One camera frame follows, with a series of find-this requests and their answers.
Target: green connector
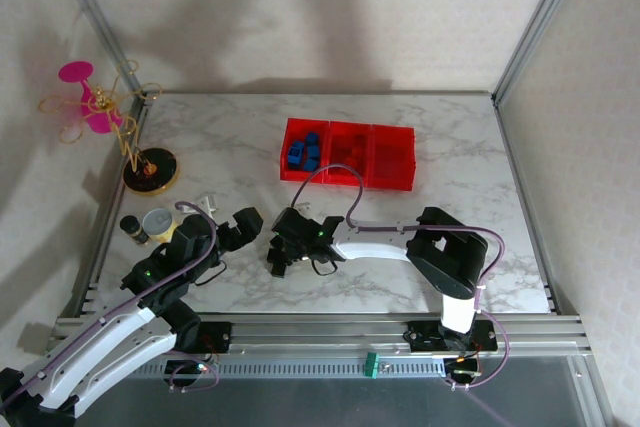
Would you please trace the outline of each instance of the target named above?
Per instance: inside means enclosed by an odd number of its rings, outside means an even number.
[[[371,377],[375,379],[378,377],[378,365],[380,364],[380,356],[375,352],[369,352],[367,354],[367,361],[364,363],[364,375],[365,377]]]

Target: red compartment box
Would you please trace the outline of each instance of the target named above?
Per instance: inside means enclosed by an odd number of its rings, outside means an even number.
[[[289,119],[280,153],[280,179],[302,182],[309,172],[290,169],[287,153],[291,144],[304,142],[309,132],[319,136],[320,166],[340,163],[353,167],[365,187],[410,191],[416,172],[415,133],[411,127],[354,124],[326,120]],[[344,169],[329,169],[312,182],[358,185]]]

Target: blue block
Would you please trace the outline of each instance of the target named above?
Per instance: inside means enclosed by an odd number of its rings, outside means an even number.
[[[299,166],[302,163],[302,149],[290,147],[287,154],[287,162],[289,162],[289,165]]]
[[[310,159],[318,160],[320,158],[320,147],[317,145],[310,145],[307,147],[307,156]]]
[[[304,166],[302,167],[302,170],[305,170],[307,172],[313,172],[317,168],[318,168],[317,160],[307,159],[307,161],[304,163]]]
[[[318,134],[316,134],[315,132],[309,132],[307,134],[307,138],[305,139],[305,142],[307,145],[318,145],[319,140],[320,140],[320,136]]]

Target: white marble surface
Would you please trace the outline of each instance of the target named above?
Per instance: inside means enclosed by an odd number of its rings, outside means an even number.
[[[201,95],[159,98],[141,135],[143,147],[162,146],[178,157],[179,181],[146,198],[126,192],[118,219],[172,208],[213,191],[218,222],[255,206],[264,218],[257,241],[227,254],[229,269],[185,300],[199,312],[420,312],[439,311],[439,294],[409,263],[360,259],[336,274],[315,275],[308,262],[271,277],[266,263],[269,227],[291,202],[297,183],[279,178],[279,155],[289,117],[412,126],[416,179],[412,192],[365,191],[354,218],[395,222],[438,206],[467,225],[493,228],[507,253],[487,285],[484,306],[494,312],[547,312],[548,304],[523,213],[488,96],[430,95]],[[355,188],[311,185],[300,202],[322,221],[343,215]],[[99,290],[120,279],[154,246],[138,247],[114,231]],[[488,256],[495,253],[490,247]]]

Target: black round base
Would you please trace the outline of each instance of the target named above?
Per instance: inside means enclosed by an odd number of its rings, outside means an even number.
[[[145,173],[145,162],[138,162],[134,172],[131,161],[127,162],[122,173],[122,180],[127,188],[140,195],[157,195],[173,185],[178,178],[178,161],[166,149],[154,147],[141,152],[143,159],[157,167],[151,174]]]

